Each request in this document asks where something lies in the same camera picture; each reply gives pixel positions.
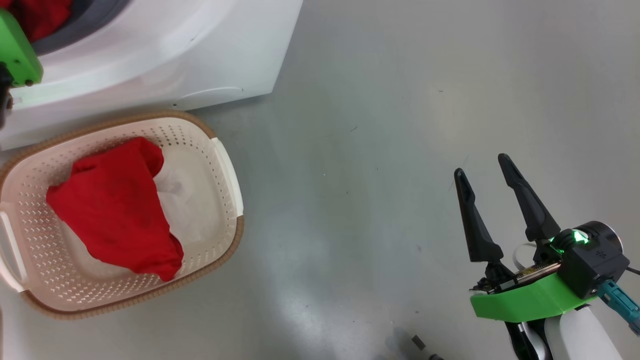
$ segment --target washing machine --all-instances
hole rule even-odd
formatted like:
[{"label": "washing machine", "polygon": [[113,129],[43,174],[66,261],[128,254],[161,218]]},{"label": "washing machine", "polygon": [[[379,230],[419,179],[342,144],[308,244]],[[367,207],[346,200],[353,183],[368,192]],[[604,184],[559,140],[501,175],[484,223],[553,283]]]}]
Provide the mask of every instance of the washing machine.
[{"label": "washing machine", "polygon": [[145,110],[272,91],[301,0],[76,0],[33,43],[42,82],[11,90],[0,150]]}]

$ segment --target laundry basket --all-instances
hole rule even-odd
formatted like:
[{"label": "laundry basket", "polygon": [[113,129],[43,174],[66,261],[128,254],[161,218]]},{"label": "laundry basket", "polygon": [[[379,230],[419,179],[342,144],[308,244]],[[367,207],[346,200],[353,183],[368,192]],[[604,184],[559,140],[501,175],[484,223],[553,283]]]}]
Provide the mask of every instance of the laundry basket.
[{"label": "laundry basket", "polygon": [[[160,146],[165,161],[180,164],[193,179],[198,208],[206,209],[196,221],[204,235],[183,245],[182,268],[170,282],[93,259],[45,201],[50,185],[68,179],[73,162],[137,136]],[[213,271],[234,253],[244,227],[240,187],[224,146],[196,117],[178,111],[102,123],[14,157],[0,169],[0,219],[9,243],[0,275],[35,309],[61,319],[137,304]]]}]

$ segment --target concrete floor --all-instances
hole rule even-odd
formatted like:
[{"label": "concrete floor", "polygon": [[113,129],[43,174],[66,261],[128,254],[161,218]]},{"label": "concrete floor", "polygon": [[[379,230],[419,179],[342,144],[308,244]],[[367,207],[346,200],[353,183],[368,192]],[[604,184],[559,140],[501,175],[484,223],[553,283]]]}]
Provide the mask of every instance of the concrete floor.
[{"label": "concrete floor", "polygon": [[[507,258],[506,152],[563,227],[612,225],[640,264],[640,3],[307,0],[274,92],[194,111],[227,146],[246,231],[219,270],[80,322],[0,285],[5,359],[515,359],[478,319],[452,173]],[[620,284],[640,299],[640,278]],[[603,305],[621,355],[640,341]]]}]

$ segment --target red clothing inside washing machine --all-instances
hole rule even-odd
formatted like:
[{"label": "red clothing inside washing machine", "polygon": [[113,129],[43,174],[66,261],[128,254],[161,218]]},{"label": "red clothing inside washing machine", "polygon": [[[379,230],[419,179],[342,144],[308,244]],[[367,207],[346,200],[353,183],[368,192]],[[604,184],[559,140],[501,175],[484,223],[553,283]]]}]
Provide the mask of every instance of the red clothing inside washing machine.
[{"label": "red clothing inside washing machine", "polygon": [[0,0],[18,20],[30,42],[48,37],[71,16],[72,0]]},{"label": "red clothing inside washing machine", "polygon": [[163,163],[158,146],[133,138],[76,161],[69,180],[49,187],[47,203],[94,258],[169,281],[184,253],[153,179]]}]

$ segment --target basket handle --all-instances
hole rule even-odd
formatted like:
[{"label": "basket handle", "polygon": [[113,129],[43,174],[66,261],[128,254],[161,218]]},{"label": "basket handle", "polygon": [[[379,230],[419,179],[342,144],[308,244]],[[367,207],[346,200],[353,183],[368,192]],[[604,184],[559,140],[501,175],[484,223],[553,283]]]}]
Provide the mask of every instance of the basket handle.
[{"label": "basket handle", "polygon": [[229,193],[231,194],[231,199],[234,202],[234,207],[236,208],[236,216],[239,217],[244,213],[244,204],[242,202],[240,184],[238,183],[234,165],[231,163],[229,154],[227,153],[225,146],[222,145],[222,142],[218,138],[211,139],[211,142],[213,143],[213,146],[218,153],[218,159],[220,159],[221,168],[223,174],[225,175],[225,179],[228,179],[229,181]]},{"label": "basket handle", "polygon": [[7,283],[7,285],[11,286],[15,291],[21,293],[25,290],[24,284],[27,279],[27,270],[24,267],[24,262],[22,260],[22,256],[20,254],[20,249],[18,249],[18,241],[16,240],[16,233],[12,223],[17,225],[17,217],[15,213],[15,208],[13,204],[9,202],[0,202],[0,220],[2,220],[4,231],[6,233],[6,237],[9,240],[9,244],[11,245],[11,250],[13,252],[12,256],[15,259],[15,263],[18,267],[18,271],[20,272],[20,277],[15,275],[15,272],[11,270],[7,262],[7,255],[0,249],[0,275]]}]

